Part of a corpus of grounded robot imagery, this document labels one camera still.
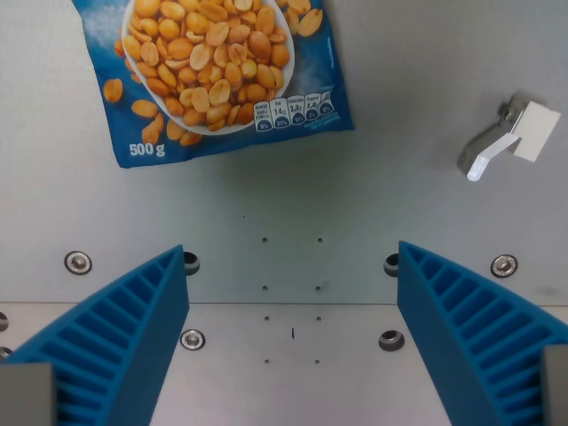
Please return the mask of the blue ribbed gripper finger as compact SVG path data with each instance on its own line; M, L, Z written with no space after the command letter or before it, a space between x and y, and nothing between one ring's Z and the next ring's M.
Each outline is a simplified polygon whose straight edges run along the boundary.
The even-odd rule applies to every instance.
M51 366L58 425L147 425L188 311L176 246L84 299L5 362Z
M398 245L398 308L453 425L542 425L540 361L567 326L462 265Z

